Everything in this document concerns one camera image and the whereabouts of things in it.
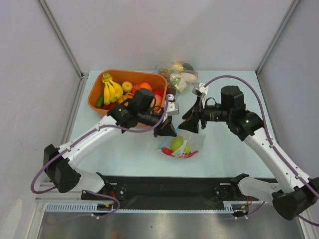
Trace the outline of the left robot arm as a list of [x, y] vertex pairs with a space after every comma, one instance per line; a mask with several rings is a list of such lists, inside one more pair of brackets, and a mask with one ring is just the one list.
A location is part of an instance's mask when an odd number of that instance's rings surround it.
[[125, 132], [153, 131], [154, 137], [176, 137], [172, 117], [178, 113], [174, 95], [168, 94], [164, 107], [160, 107], [155, 105], [152, 91], [137, 90], [131, 99], [114, 106], [95, 126], [75, 140], [59, 147], [48, 145], [44, 149], [44, 172], [60, 193], [78, 187], [92, 191], [98, 199], [105, 199], [110, 193], [106, 180], [98, 172], [80, 170], [79, 164], [100, 144]]

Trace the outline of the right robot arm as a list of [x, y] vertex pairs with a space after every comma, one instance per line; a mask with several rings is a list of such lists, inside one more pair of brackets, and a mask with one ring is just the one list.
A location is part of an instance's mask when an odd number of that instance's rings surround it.
[[210, 106], [206, 97], [208, 87], [203, 83], [194, 86], [195, 104], [182, 117], [179, 129], [198, 133], [209, 121], [225, 122], [229, 130], [249, 146], [264, 162], [276, 179], [268, 183], [240, 174], [231, 179], [230, 195], [241, 200], [251, 196], [273, 205], [277, 213], [292, 220], [317, 201], [318, 178], [310, 178], [281, 149], [270, 136], [264, 116], [246, 109], [244, 95], [237, 86], [221, 89], [221, 103]]

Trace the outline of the clear zip top bag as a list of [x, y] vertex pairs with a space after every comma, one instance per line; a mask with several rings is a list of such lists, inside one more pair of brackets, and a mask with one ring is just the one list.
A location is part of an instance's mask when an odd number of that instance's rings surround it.
[[175, 130], [177, 136], [166, 136], [164, 141], [155, 148], [155, 151], [169, 157], [187, 159], [195, 156], [203, 149], [206, 139], [205, 133], [202, 131], [193, 133], [178, 127]]

